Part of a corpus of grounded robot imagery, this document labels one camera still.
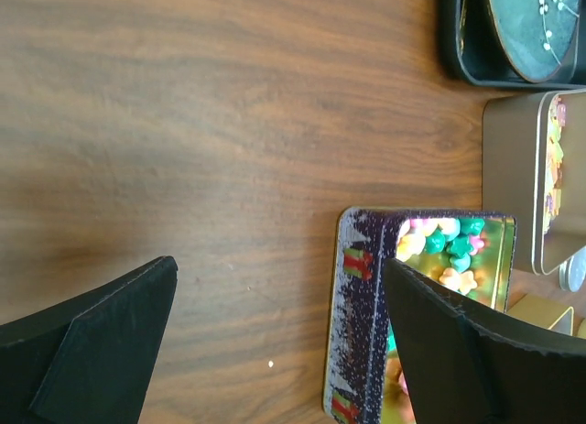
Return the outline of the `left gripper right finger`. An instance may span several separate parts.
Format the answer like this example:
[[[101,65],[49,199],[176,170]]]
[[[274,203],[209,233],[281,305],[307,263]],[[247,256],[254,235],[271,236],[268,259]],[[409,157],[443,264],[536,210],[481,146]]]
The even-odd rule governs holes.
[[[585,341],[385,263],[385,297],[418,423],[582,423]]]

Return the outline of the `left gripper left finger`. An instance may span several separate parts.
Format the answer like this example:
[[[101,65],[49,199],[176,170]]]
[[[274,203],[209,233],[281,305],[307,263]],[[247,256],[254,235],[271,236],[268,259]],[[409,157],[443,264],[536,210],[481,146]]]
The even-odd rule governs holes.
[[[138,422],[177,283],[161,256],[2,325],[2,422]]]

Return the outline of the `gold tin of star candies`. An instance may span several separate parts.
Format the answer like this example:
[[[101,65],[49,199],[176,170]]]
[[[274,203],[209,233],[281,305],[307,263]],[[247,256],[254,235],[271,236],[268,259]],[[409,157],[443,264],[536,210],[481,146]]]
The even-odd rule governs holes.
[[[337,228],[322,406],[339,423],[412,423],[385,261],[505,311],[516,220],[499,212],[351,207]]]

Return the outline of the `silver jar lid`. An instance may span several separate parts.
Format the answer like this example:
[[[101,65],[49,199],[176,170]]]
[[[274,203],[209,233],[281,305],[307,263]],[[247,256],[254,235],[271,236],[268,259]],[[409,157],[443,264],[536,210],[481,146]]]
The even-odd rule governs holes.
[[[563,290],[578,292],[585,281],[586,248],[572,255],[559,267],[559,285]]]

